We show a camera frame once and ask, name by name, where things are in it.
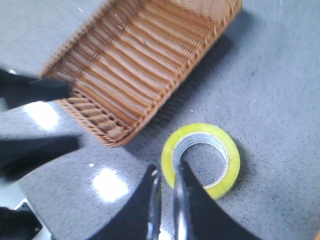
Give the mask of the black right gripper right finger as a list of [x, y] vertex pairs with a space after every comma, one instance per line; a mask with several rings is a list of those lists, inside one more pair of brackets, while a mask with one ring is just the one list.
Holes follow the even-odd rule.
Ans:
[[173, 219], [176, 240], [259, 239], [219, 207], [184, 160], [176, 169]]

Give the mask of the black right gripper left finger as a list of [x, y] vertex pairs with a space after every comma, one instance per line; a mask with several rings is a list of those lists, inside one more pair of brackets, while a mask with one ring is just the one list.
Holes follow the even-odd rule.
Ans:
[[139, 185], [121, 210], [89, 240], [157, 240], [162, 217], [162, 174], [149, 164]]

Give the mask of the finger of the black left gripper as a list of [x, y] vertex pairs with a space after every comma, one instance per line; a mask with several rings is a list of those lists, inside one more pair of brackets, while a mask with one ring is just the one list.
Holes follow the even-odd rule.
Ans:
[[72, 83], [50, 77], [34, 77], [0, 70], [0, 97], [8, 109], [33, 102], [50, 102], [69, 98]]
[[77, 136], [55, 136], [0, 141], [0, 176], [19, 180], [31, 171], [80, 148]]

